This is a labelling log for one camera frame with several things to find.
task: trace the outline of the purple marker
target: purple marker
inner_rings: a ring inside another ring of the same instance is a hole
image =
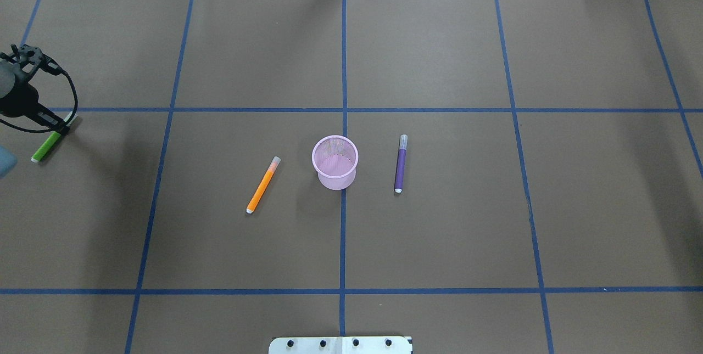
[[[405,172],[405,154],[408,151],[408,135],[401,134],[400,146],[398,147],[398,163],[396,164],[396,186],[397,194],[403,191],[403,174]]]

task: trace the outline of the black cable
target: black cable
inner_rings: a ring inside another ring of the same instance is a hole
[[[69,116],[68,119],[63,121],[63,123],[60,123],[54,127],[50,127],[49,129],[25,129],[24,127],[19,127],[15,126],[12,123],[9,123],[8,121],[5,121],[3,119],[0,119],[0,123],[5,124],[9,127],[12,127],[12,129],[17,129],[20,132],[27,132],[27,133],[46,133],[46,132],[58,132],[63,127],[66,126],[66,123],[70,122],[75,118],[76,112],[78,111],[78,94],[76,93],[76,86],[73,84],[73,80],[71,79],[71,76],[68,75],[66,71],[63,71],[61,74],[63,74],[66,79],[68,80],[68,84],[71,86],[71,92],[73,93],[73,109],[71,111],[71,115]]]

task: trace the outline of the orange marker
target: orange marker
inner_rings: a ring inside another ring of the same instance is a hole
[[[252,212],[254,212],[254,210],[256,210],[256,205],[259,204],[261,196],[264,195],[266,187],[269,186],[271,177],[274,176],[274,172],[276,172],[276,168],[278,167],[279,163],[281,163],[281,158],[278,158],[278,156],[274,156],[273,161],[271,161],[271,164],[269,165],[269,169],[266,171],[266,174],[264,174],[264,178],[261,179],[261,182],[259,182],[259,187],[256,189],[256,192],[254,192],[254,196],[252,196],[252,199],[247,205],[247,214],[251,214]]]

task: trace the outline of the pink cup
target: pink cup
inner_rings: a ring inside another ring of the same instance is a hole
[[[312,166],[323,186],[339,191],[351,185],[356,177],[359,152],[344,136],[327,136],[312,149]]]

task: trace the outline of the white metal bracket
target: white metal bracket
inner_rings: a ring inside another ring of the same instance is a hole
[[[276,338],[269,354],[412,354],[409,336]]]

